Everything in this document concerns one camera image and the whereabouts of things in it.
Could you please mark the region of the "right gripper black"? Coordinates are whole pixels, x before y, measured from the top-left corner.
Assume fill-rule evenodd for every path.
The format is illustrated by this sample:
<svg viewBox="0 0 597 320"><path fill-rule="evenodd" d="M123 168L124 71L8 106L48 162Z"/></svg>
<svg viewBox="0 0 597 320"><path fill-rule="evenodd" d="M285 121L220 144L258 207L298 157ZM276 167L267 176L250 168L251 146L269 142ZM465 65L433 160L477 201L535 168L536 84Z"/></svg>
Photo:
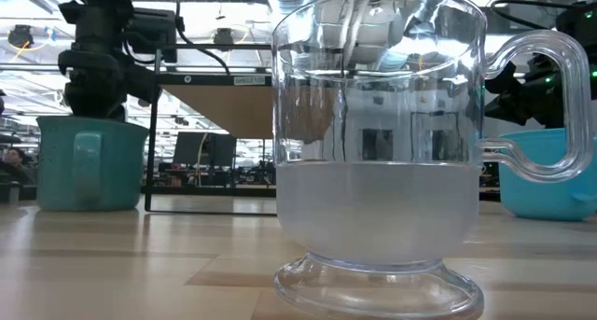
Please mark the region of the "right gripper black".
<svg viewBox="0 0 597 320"><path fill-rule="evenodd" d="M548 56L534 53L527 62L530 71L516 77L517 66L509 62L501 73L485 80L485 89L496 94L484 108L484 115L524 126L533 118L546 129L562 128L564 113L562 78L556 63Z"/></svg>

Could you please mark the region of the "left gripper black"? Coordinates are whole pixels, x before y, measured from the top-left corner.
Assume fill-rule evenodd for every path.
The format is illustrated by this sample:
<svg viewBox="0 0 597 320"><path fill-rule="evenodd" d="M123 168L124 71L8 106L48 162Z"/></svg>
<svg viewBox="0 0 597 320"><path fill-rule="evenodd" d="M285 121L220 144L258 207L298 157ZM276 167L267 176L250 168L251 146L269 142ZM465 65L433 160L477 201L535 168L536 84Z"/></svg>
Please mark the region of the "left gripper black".
<svg viewBox="0 0 597 320"><path fill-rule="evenodd" d="M148 104L161 95L155 74L123 53L69 49L60 53L58 67L70 78L64 97L77 117L123 120L130 95Z"/></svg>

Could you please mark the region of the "teal plastic mug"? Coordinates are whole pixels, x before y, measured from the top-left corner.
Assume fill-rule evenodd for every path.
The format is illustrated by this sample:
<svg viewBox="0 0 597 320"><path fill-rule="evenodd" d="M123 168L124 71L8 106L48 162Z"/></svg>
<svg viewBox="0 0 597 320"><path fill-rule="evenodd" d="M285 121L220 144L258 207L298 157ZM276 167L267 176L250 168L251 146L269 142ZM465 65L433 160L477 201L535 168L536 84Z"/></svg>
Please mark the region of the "teal plastic mug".
<svg viewBox="0 0 597 320"><path fill-rule="evenodd" d="M40 129L36 200L46 211L135 208L148 129L110 119L45 116Z"/></svg>

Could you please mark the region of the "teal bowl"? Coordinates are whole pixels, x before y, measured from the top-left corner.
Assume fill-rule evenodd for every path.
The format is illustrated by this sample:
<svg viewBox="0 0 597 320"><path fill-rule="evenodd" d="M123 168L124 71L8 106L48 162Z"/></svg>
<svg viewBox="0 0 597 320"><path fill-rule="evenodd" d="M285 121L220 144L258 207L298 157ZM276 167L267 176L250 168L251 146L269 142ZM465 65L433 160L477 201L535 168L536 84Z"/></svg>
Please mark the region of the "teal bowl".
<svg viewBox="0 0 597 320"><path fill-rule="evenodd" d="M513 132L504 136L538 164L553 164L565 152L563 129ZM597 137L591 164L583 173L565 182L541 184L499 166L500 200L515 216L541 220L582 221L597 213Z"/></svg>

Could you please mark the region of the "clear glass footed mug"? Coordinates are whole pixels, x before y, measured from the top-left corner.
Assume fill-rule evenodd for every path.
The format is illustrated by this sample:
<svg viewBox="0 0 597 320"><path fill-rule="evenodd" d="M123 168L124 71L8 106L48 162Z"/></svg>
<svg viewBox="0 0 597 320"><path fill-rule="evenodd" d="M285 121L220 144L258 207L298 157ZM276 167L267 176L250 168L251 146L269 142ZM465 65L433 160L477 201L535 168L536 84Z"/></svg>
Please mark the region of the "clear glass footed mug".
<svg viewBox="0 0 597 320"><path fill-rule="evenodd" d="M277 215L305 255L276 291L337 320L477 320L481 289L447 269L479 216L479 175L501 162L537 183L590 164L589 61L571 36L533 30L485 53L470 0L315 0L272 35ZM523 53L559 65L561 160L541 165L482 134L484 87Z"/></svg>

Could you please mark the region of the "dark background monitor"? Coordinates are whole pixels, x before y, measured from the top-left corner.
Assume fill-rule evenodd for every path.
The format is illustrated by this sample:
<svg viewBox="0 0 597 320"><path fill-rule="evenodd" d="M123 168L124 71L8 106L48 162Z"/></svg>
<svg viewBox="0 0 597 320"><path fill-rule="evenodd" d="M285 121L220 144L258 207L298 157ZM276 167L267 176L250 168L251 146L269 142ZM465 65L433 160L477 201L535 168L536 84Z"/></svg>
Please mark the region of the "dark background monitor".
<svg viewBox="0 0 597 320"><path fill-rule="evenodd" d="M204 145L210 166L230 167L235 157L237 139L230 134L210 133Z"/></svg>
<svg viewBox="0 0 597 320"><path fill-rule="evenodd" d="M196 164L204 136L204 132L180 132L177 134L173 163Z"/></svg>

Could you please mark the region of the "person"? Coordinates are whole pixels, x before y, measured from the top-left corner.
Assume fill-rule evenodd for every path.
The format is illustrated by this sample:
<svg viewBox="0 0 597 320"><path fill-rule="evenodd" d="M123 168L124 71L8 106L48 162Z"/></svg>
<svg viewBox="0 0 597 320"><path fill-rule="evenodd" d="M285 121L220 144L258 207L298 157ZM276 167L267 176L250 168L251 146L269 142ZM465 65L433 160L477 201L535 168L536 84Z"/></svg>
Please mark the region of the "person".
<svg viewBox="0 0 597 320"><path fill-rule="evenodd" d="M16 147L10 147L0 159L0 183L17 182L21 185L36 183L35 171L24 163L25 154Z"/></svg>

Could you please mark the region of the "black frame wooden shelf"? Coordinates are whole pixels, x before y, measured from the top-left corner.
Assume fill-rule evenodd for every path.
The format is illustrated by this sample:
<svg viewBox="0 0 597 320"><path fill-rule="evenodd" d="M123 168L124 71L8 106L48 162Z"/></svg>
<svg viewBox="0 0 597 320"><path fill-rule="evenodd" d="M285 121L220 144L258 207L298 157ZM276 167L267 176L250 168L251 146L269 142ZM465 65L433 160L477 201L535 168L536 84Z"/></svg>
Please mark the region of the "black frame wooden shelf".
<svg viewBox="0 0 597 320"><path fill-rule="evenodd" d="M162 52L166 49L195 49L209 54L212 49L269 50L268 44L182 44L157 45L154 74L159 87L178 97L182 102L211 120L232 136L242 139L271 139L272 92L271 71L258 68L254 74L232 74L224 66L223 75L163 74L160 71ZM265 85L235 86L234 77L264 76Z"/></svg>

